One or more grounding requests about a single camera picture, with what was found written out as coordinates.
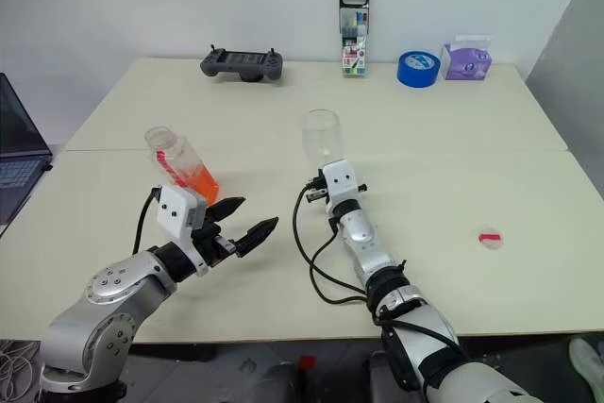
laptop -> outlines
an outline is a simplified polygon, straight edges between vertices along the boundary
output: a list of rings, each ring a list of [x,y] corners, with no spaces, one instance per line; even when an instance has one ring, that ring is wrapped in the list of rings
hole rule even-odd
[[[53,155],[0,73],[0,225],[7,225],[27,200]]]

white table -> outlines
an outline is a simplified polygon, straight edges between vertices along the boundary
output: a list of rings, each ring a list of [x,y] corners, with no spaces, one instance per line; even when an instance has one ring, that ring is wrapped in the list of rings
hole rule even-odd
[[[277,83],[206,77],[199,60],[140,59],[67,150],[146,149],[144,132],[167,125],[200,150],[300,149],[302,117],[338,113],[348,151],[551,151],[566,144],[512,65],[484,82],[444,81],[412,89],[396,65],[372,63],[344,78],[338,63],[285,62]]]
[[[247,202],[222,224],[239,238],[281,218],[244,259],[191,277],[143,324],[140,342],[377,336],[362,305],[314,294],[292,236],[303,152],[204,151],[222,196]],[[349,153],[369,192],[363,205],[406,274],[463,335],[602,329],[604,202],[567,152]],[[38,339],[94,272],[126,257],[141,205],[161,177],[143,151],[67,152],[0,240],[0,338]],[[150,210],[143,245],[166,239]],[[484,227],[499,250],[478,242]],[[308,249],[328,236],[322,205],[304,204]],[[320,259],[354,282],[336,242]],[[332,296],[344,292],[322,282]]]

clear plastic bottle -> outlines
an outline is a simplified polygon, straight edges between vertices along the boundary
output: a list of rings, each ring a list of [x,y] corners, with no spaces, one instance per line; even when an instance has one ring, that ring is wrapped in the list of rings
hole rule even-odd
[[[218,183],[187,139],[177,136],[166,126],[152,127],[144,138],[151,148],[151,160],[175,184],[201,193],[208,206],[216,201]]]

black cable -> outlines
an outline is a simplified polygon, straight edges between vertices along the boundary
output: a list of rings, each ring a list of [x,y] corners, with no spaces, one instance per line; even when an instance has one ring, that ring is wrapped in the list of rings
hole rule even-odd
[[[421,334],[425,334],[428,337],[432,337],[433,339],[436,339],[439,342],[441,342],[443,344],[446,344],[450,348],[454,349],[455,352],[457,352],[458,354],[460,354],[464,359],[469,359],[468,355],[466,354],[465,351],[463,351],[463,349],[461,348],[461,346],[459,346],[458,344],[456,344],[454,341],[452,341],[448,337],[445,337],[443,334],[440,334],[440,333],[438,333],[438,332],[436,332],[436,331],[434,331],[432,329],[428,329],[427,327],[418,326],[418,325],[415,325],[413,323],[407,323],[406,321],[400,321],[400,320],[377,320],[377,319],[374,319],[374,324],[376,326],[380,326],[380,327],[400,327],[402,329],[413,330],[415,332],[419,332]]]
[[[143,234],[144,216],[151,205],[151,201],[155,198],[156,188],[152,189],[147,199],[144,201],[141,215],[139,216],[139,223],[136,225],[136,237],[134,238],[134,247],[132,249],[132,255],[136,255],[139,252],[139,246],[141,245],[141,235]]]
[[[328,304],[339,305],[339,304],[345,304],[347,302],[353,302],[353,301],[360,301],[360,302],[366,303],[367,298],[362,297],[362,296],[349,296],[349,297],[344,297],[342,299],[329,299],[319,289],[319,286],[317,285],[317,282],[314,279],[313,271],[314,271],[314,268],[316,268],[316,265],[314,264],[314,262],[317,260],[317,257],[319,257],[319,254],[321,254],[321,252],[323,252],[331,243],[333,243],[333,240],[335,240],[337,236],[338,236],[338,231],[336,230],[333,232],[333,235],[331,235],[331,238],[329,238],[325,244],[323,244],[321,247],[319,247],[319,249],[312,256],[312,260],[310,260],[310,266],[309,266],[310,282],[312,282],[314,291],[316,291],[317,294],[319,295],[319,297],[321,299],[323,299],[325,302],[327,302]]]
[[[297,245],[298,250],[300,251],[300,254],[302,255],[302,258],[304,258],[305,262],[309,264],[311,269],[313,269],[314,271],[319,273],[319,275],[323,276],[330,282],[335,283],[336,285],[340,285],[341,287],[347,288],[348,290],[352,290],[353,292],[360,293],[360,294],[365,294],[365,291],[363,289],[355,287],[354,285],[350,285],[349,283],[342,282],[341,280],[330,276],[328,273],[326,273],[321,268],[319,268],[316,264],[314,264],[314,262],[312,262],[312,260],[309,258],[307,253],[304,251],[304,247],[302,246],[302,243],[300,242],[300,237],[298,235],[297,217],[298,217],[298,210],[300,208],[300,202],[302,201],[302,197],[304,197],[304,194],[306,193],[306,191],[309,188],[310,187],[308,185],[305,186],[302,189],[302,191],[300,191],[298,198],[295,200],[294,213],[292,215],[292,229],[294,230],[295,245]],[[319,249],[319,251],[322,251],[325,247],[327,247],[333,241],[334,238],[335,238],[335,236],[333,238],[331,238],[330,241],[328,241],[326,244],[324,244]]]

game controller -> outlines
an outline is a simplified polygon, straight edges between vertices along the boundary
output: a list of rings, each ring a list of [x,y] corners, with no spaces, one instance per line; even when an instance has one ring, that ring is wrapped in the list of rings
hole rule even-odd
[[[211,52],[199,66],[206,76],[216,76],[221,72],[239,73],[239,77],[245,82],[258,82],[265,76],[271,80],[279,79],[283,69],[283,57],[273,48],[270,52],[261,54],[216,49],[212,45]]]

